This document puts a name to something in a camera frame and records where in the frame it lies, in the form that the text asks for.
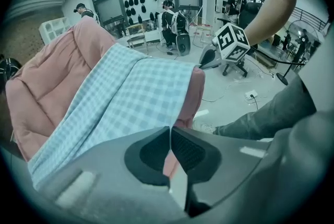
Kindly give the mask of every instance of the white shelf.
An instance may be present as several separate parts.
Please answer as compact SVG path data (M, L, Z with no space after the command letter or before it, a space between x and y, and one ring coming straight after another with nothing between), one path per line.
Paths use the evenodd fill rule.
M39 32L45 45L49 44L56 37L66 32L70 28L70 23L67 17L54 19L42 23L39 27Z

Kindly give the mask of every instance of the pink blanket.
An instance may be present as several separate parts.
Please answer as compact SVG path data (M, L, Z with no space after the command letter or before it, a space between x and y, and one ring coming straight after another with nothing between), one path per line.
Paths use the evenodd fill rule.
M84 16L45 46L6 84L18 147L26 161L41 148L63 119L81 83L115 39ZM202 99L205 75L195 68L176 126L191 127Z

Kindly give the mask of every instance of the white sneaker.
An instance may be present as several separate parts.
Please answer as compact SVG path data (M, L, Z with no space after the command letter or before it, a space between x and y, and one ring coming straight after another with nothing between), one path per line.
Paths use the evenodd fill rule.
M213 127L212 125L208 125L198 120L193 121L193 129L209 134L213 134L214 131L216 130L216 128Z

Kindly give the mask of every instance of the blue plaid cloth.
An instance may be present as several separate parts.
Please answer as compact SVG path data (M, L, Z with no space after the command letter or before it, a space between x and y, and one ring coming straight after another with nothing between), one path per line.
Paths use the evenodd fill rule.
M151 58L116 44L90 72L64 119L28 162L33 186L95 145L173 126L195 64Z

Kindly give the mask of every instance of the black cap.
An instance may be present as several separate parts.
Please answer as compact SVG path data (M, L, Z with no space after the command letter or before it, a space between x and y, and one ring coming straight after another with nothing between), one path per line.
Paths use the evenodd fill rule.
M78 12L78 8L80 8L80 7L84 7L84 8L85 8L84 3L79 3L79 4L77 5L77 7L73 10L73 12L74 12L74 13Z
M167 7L171 7L173 6L173 2L169 1L169 0L165 0L163 3L162 3L162 8L164 6L167 6Z

